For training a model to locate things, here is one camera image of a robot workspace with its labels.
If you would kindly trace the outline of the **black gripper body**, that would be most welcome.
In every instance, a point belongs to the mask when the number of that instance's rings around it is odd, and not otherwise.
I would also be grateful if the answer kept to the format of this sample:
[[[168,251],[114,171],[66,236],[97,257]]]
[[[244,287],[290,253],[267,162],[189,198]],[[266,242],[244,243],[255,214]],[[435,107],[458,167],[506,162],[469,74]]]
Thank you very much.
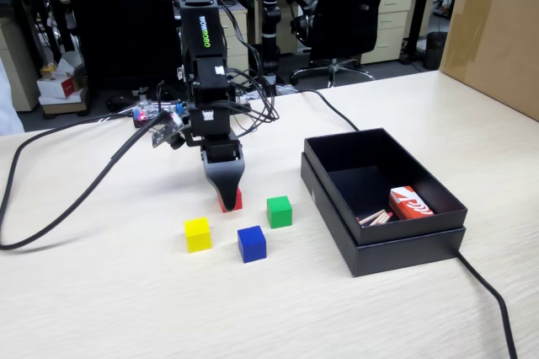
[[[221,106],[198,107],[187,102],[184,138],[189,147],[199,147],[204,163],[243,161],[240,141],[231,129],[230,110]]]

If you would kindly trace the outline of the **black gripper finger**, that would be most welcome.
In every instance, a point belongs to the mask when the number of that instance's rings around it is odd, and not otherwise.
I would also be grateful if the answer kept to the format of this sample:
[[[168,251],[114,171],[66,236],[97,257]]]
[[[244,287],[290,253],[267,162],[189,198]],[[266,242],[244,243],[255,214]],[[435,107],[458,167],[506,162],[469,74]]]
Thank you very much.
[[[242,159],[214,163],[204,160],[205,176],[216,189],[226,212],[233,211],[237,204],[237,190],[244,169]]]

